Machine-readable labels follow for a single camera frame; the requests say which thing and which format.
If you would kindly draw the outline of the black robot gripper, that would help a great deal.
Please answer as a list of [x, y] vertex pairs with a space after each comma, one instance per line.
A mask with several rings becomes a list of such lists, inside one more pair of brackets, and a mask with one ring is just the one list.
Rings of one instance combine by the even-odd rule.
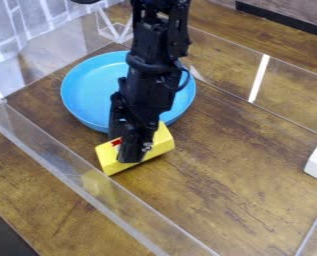
[[111, 95], [109, 139], [121, 137], [117, 160], [138, 163], [153, 147], [159, 115], [171, 109], [179, 90], [182, 71], [162, 74], [130, 68], [118, 79], [119, 90]]

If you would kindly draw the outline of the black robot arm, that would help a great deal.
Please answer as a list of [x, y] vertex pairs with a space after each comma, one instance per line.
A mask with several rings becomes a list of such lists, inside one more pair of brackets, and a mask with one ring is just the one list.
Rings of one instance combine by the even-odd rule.
[[159, 115], [173, 106], [189, 74], [179, 59], [190, 45], [187, 17], [191, 0], [130, 0], [133, 45], [127, 75], [111, 95], [109, 137], [122, 144], [117, 160], [137, 163], [153, 147]]

